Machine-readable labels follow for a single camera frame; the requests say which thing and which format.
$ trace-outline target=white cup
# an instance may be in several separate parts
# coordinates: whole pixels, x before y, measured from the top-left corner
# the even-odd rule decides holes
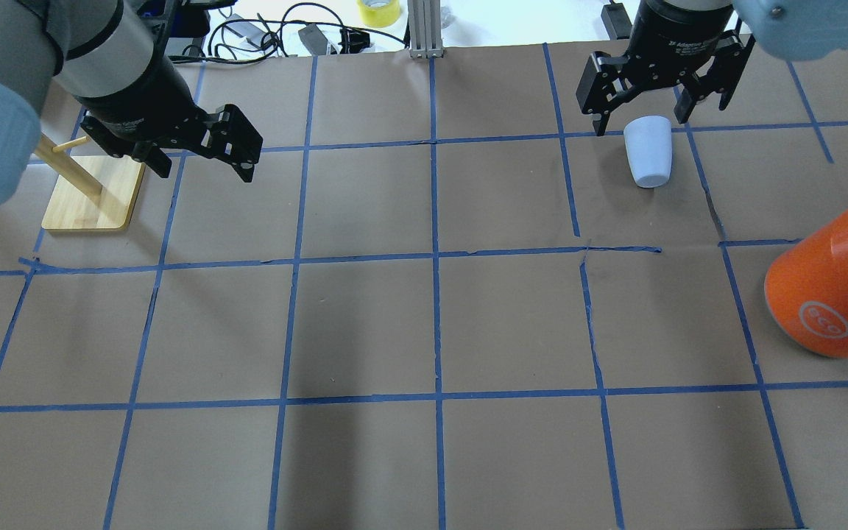
[[[656,188],[669,182],[673,170],[673,127],[667,118],[636,118],[623,128],[623,142],[637,186]]]

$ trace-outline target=yellow tape roll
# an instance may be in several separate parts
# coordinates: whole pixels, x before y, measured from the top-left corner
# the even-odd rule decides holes
[[[368,27],[386,27],[394,24],[401,14],[398,0],[356,0],[362,23]]]

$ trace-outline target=wooden base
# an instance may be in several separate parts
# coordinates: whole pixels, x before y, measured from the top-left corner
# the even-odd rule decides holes
[[[107,155],[74,160],[104,188],[100,194],[87,195],[58,177],[41,227],[49,232],[114,232],[127,228],[145,164]]]

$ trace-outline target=metal post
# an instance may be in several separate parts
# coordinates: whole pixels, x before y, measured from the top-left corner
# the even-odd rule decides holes
[[[444,57],[440,36],[440,0],[408,0],[411,58]]]

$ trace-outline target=orange bottle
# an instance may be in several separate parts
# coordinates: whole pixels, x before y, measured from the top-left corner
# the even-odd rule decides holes
[[[848,358],[848,211],[775,259],[764,295],[799,345]]]

